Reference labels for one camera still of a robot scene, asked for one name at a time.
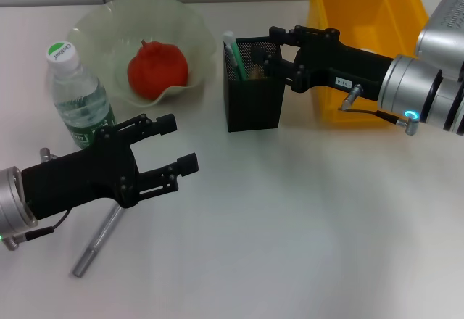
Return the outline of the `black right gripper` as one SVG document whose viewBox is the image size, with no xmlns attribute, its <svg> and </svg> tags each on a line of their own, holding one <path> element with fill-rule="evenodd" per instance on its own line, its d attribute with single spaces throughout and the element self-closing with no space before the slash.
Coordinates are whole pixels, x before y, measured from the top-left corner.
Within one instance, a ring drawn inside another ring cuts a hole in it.
<svg viewBox="0 0 464 319">
<path fill-rule="evenodd" d="M 257 46 L 251 48 L 251 60 L 268 77 L 292 80 L 291 89 L 297 93 L 316 86 L 348 93 L 359 85 L 362 98 L 376 101 L 393 59 L 347 46 L 339 36 L 340 32 L 334 28 L 322 30 L 297 25 L 286 31 L 273 26 L 269 29 L 271 42 L 299 47 L 294 62 Z"/>
</svg>

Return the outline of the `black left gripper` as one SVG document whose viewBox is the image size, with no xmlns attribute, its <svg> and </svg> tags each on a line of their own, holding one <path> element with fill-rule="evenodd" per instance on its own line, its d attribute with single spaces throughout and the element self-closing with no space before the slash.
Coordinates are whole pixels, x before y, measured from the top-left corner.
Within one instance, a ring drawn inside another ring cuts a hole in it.
<svg viewBox="0 0 464 319">
<path fill-rule="evenodd" d="M 199 171 L 195 153 L 138 174 L 130 148 L 146 138 L 175 131 L 173 114 L 156 120 L 140 114 L 114 127 L 103 127 L 88 148 L 24 169 L 25 203 L 41 220 L 96 199 L 110 198 L 127 209 L 143 200 L 175 192 L 178 176 Z"/>
</svg>

